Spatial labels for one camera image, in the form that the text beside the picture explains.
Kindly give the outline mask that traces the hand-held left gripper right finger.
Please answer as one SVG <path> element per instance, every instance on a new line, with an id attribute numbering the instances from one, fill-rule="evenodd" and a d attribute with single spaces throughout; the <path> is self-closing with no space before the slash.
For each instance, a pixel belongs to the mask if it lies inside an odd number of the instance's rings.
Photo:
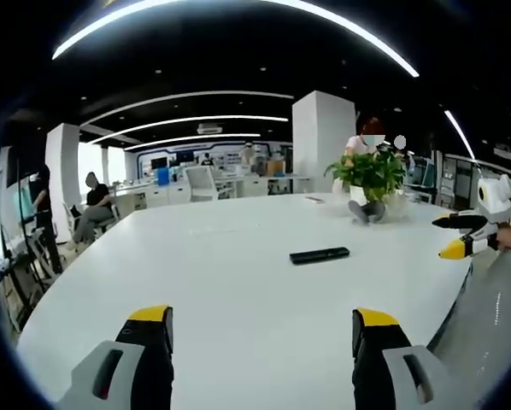
<path id="1" fill-rule="evenodd" d="M 357 409 L 452 409 L 451 377 L 399 322 L 367 308 L 352 311 L 352 384 Z"/>

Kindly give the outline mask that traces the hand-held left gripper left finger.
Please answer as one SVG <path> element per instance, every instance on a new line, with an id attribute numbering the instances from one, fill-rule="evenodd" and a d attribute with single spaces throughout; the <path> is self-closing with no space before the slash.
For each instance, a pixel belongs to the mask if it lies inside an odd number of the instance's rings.
<path id="1" fill-rule="evenodd" d="M 113 341 L 72 371 L 56 409 L 169 409 L 173 392 L 173 308 L 132 313 Z"/>

